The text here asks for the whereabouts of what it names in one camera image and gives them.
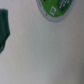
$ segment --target dark green fabric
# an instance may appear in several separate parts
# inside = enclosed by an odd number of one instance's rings
[[[9,35],[8,10],[2,9],[0,11],[0,53],[4,50]]]

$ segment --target white circle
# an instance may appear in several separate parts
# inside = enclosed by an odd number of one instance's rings
[[[72,10],[72,8],[73,8],[73,6],[74,6],[74,3],[75,3],[75,0],[73,0],[73,2],[72,2],[72,4],[71,4],[70,8],[67,10],[67,12],[66,12],[64,15],[62,15],[62,16],[60,16],[60,17],[51,17],[51,16],[48,15],[48,14],[45,12],[45,10],[43,9],[43,6],[42,6],[42,4],[41,4],[41,0],[36,0],[36,1],[37,1],[37,5],[38,5],[39,10],[41,11],[42,15],[43,15],[47,20],[52,21],[52,22],[58,22],[58,21],[63,20],[64,18],[66,18],[66,17],[69,15],[69,13],[71,12],[71,10]]]

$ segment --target circular badge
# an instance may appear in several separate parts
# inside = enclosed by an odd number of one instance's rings
[[[50,21],[64,19],[73,8],[75,0],[36,0],[44,17]]]

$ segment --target green logo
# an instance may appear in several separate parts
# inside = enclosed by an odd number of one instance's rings
[[[72,0],[59,0],[58,8],[60,11],[65,11],[69,7]]]

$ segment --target white surface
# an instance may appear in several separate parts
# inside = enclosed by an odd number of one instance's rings
[[[84,0],[52,23],[36,0],[0,0],[11,36],[0,55],[0,84],[84,84]]]

